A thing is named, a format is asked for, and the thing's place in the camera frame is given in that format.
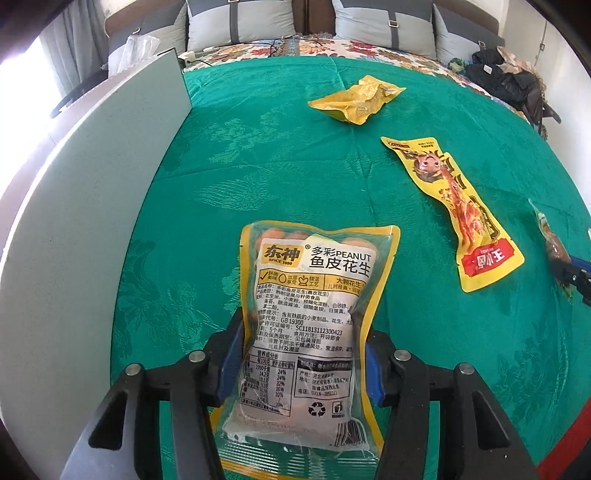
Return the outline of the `grey cushion far right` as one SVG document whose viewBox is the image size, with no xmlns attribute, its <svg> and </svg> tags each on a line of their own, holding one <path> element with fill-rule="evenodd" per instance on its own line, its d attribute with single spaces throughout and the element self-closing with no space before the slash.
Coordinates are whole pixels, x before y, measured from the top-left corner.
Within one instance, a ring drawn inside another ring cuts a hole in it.
<svg viewBox="0 0 591 480">
<path fill-rule="evenodd" d="M 435 1 L 432 20 L 437 59 L 444 65 L 471 62 L 475 53 L 505 45 L 499 21 L 470 1 Z"/>
</svg>

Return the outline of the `green chicken leg snack pack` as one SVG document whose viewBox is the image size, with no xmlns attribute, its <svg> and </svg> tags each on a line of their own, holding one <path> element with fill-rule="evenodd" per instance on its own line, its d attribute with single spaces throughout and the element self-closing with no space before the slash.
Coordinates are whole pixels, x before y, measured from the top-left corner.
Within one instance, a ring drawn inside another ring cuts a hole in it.
<svg viewBox="0 0 591 480">
<path fill-rule="evenodd" d="M 539 231 L 545 240 L 545 250 L 550 264 L 551 273 L 560 278 L 565 265 L 571 263 L 571 257 L 560 238 L 553 232 L 546 215 L 537 208 L 531 199 L 528 200 L 535 216 Z"/>
</svg>

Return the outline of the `brown headboard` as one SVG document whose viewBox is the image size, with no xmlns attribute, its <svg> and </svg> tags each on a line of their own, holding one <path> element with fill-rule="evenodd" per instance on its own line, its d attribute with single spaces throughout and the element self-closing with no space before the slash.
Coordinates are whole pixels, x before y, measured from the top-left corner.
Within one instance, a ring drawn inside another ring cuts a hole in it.
<svg viewBox="0 0 591 480">
<path fill-rule="evenodd" d="M 111 11 L 105 14 L 105 33 L 111 37 L 125 27 L 139 26 L 141 21 L 148 16 L 161 13 L 165 8 L 175 4 L 182 8 L 185 2 L 133 1 L 118 10 L 111 8 Z M 494 34 L 500 33 L 499 21 L 471 1 L 435 1 L 434 4 L 483 27 L 487 31 Z M 293 13 L 294 27 L 297 33 L 335 34 L 335 10 L 331 1 L 294 1 Z"/>
</svg>

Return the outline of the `grey curtain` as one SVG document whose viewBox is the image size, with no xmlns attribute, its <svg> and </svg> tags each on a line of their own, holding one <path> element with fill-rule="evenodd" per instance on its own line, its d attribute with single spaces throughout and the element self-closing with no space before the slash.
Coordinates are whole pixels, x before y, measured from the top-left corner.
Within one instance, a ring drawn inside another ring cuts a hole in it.
<svg viewBox="0 0 591 480">
<path fill-rule="evenodd" d="M 62 96 L 107 62 L 105 15 L 99 1 L 72 1 L 40 34 Z"/>
</svg>

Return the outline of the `grey cushion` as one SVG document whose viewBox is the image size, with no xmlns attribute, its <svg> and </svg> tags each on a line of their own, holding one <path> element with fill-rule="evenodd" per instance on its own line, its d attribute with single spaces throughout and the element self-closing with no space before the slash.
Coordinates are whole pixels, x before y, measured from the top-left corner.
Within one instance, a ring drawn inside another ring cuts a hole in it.
<svg viewBox="0 0 591 480">
<path fill-rule="evenodd" d="M 432 20 L 437 59 L 444 65 L 471 62 L 475 53 L 505 45 L 499 21 L 470 1 L 435 1 Z"/>
<path fill-rule="evenodd" d="M 290 1 L 187 1 L 187 49 L 249 43 L 296 33 Z"/>
<path fill-rule="evenodd" d="M 332 7 L 339 38 L 436 59 L 432 1 L 334 0 Z"/>
<path fill-rule="evenodd" d="M 165 8 L 163 12 L 142 20 L 139 26 L 131 25 L 111 37 L 108 36 L 108 56 L 120 47 L 128 36 L 146 34 L 160 40 L 156 54 L 170 49 L 174 49 L 176 54 L 181 54 L 187 47 L 187 22 L 186 2 L 182 8 L 179 8 L 178 4 Z"/>
</svg>

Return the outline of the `grey cushion far left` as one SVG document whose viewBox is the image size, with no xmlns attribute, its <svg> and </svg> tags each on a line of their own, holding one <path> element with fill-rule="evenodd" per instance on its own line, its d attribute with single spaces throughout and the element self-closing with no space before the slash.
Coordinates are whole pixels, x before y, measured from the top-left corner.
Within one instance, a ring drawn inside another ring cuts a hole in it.
<svg viewBox="0 0 591 480">
<path fill-rule="evenodd" d="M 176 54 L 181 54 L 187 47 L 187 22 L 186 2 L 182 8 L 179 8 L 178 4 L 165 8 L 163 12 L 142 20 L 139 26 L 131 25 L 111 37 L 108 36 L 108 56 L 120 47 L 128 36 L 146 34 L 160 40 L 156 54 L 170 49 L 174 49 Z"/>
</svg>

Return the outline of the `black clothes pile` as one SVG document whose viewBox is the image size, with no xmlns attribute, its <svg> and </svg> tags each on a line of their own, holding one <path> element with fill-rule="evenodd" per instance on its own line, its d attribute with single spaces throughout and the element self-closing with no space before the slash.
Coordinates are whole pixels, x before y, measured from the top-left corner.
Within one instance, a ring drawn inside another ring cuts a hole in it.
<svg viewBox="0 0 591 480">
<path fill-rule="evenodd" d="M 536 67 L 519 59 L 506 47 L 474 53 L 464 72 L 471 82 L 521 111 L 544 139 L 548 138 L 543 124 L 545 118 L 552 118 L 558 124 L 562 122 L 560 115 L 547 103 L 546 85 Z"/>
</svg>

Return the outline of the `yellow long spicy snack pack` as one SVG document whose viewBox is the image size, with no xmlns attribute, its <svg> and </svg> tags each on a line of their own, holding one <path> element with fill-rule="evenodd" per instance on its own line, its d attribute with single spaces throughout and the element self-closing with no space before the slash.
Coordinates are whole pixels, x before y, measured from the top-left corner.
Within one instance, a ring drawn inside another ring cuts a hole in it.
<svg viewBox="0 0 591 480">
<path fill-rule="evenodd" d="M 525 263 L 517 244 L 436 138 L 381 141 L 396 153 L 415 185 L 448 210 L 458 237 L 456 263 L 464 292 L 490 286 Z"/>
</svg>

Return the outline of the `clear plastic bag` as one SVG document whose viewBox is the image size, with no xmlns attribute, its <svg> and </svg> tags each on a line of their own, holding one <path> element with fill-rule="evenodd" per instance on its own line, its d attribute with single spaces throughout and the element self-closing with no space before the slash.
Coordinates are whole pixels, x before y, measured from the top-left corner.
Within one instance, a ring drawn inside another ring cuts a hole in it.
<svg viewBox="0 0 591 480">
<path fill-rule="evenodd" d="M 108 76 L 112 77 L 153 57 L 160 40 L 151 35 L 130 35 L 108 56 Z"/>
</svg>

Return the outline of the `yellow peanut snack bag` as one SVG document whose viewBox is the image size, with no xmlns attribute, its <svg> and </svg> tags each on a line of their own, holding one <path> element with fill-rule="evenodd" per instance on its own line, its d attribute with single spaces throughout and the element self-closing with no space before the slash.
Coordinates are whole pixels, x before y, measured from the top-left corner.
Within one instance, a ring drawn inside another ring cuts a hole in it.
<svg viewBox="0 0 591 480">
<path fill-rule="evenodd" d="M 370 479 L 384 446 L 365 346 L 401 232 L 258 221 L 242 229 L 245 334 L 215 420 L 222 467 L 254 479 Z"/>
</svg>

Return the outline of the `white cardboard box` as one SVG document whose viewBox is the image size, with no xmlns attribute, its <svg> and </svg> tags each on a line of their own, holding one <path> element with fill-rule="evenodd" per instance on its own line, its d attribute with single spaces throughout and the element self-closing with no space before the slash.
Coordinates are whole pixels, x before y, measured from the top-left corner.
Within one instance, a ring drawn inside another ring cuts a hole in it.
<svg viewBox="0 0 591 480">
<path fill-rule="evenodd" d="M 1 421 L 27 473 L 59 477 L 110 385 L 121 270 L 190 98 L 173 51 L 80 97 L 1 201 Z"/>
</svg>

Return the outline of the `floral bed sheet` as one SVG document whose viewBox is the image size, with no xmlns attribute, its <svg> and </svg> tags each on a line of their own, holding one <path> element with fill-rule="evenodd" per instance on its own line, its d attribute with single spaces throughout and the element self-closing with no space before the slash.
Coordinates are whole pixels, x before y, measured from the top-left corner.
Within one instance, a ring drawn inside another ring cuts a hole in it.
<svg viewBox="0 0 591 480">
<path fill-rule="evenodd" d="M 435 60 L 359 41 L 334 39 L 322 35 L 297 35 L 290 38 L 256 40 L 249 43 L 207 47 L 202 52 L 187 51 L 180 55 L 179 60 L 183 72 L 190 72 L 206 67 L 252 59 L 317 56 L 380 62 L 431 77 L 450 80 L 461 87 L 469 88 L 499 103 L 526 122 L 529 122 L 522 111 L 487 93 L 482 87 Z"/>
</svg>

